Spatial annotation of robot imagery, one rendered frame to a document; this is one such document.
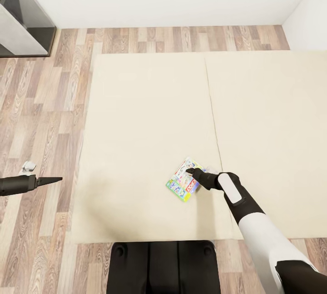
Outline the board game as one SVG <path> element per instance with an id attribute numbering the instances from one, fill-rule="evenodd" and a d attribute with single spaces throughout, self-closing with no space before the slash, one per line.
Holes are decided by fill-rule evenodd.
<path id="1" fill-rule="evenodd" d="M 192 174 L 186 172 L 186 170 L 190 168 L 200 168 L 203 172 L 206 171 L 205 168 L 188 156 L 166 184 L 166 186 L 185 203 L 200 185 L 200 183 L 192 177 Z"/>

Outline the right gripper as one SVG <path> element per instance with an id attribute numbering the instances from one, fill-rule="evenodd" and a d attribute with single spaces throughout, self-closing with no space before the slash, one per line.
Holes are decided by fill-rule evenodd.
<path id="1" fill-rule="evenodd" d="M 190 168 L 186 172 L 192 174 L 192 177 L 195 178 L 203 187 L 207 190 L 211 190 L 211 187 L 208 184 L 208 178 L 211 173 L 205 173 L 200 168 Z"/>

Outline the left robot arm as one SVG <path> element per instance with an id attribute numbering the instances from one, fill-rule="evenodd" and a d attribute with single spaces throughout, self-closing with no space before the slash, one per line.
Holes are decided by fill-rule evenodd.
<path id="1" fill-rule="evenodd" d="M 38 186 L 64 179 L 63 177 L 39 177 L 36 179 L 36 175 L 31 173 L 36 165 L 36 163 L 26 161 L 19 172 L 19 176 L 0 178 L 0 196 L 27 193 L 35 190 Z"/>

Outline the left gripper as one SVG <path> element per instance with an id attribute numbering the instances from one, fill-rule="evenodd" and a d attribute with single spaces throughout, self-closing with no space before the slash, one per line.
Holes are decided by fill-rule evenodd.
<path id="1" fill-rule="evenodd" d="M 63 177 L 39 177 L 36 179 L 35 174 L 30 176 L 5 177 L 1 196 L 27 193 L 28 191 L 35 190 L 38 186 L 59 182 L 63 179 Z"/>

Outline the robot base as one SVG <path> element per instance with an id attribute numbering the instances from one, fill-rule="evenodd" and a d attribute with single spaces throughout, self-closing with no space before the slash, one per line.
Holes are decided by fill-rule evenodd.
<path id="1" fill-rule="evenodd" d="M 221 294 L 214 240 L 113 242 L 106 294 Z"/>

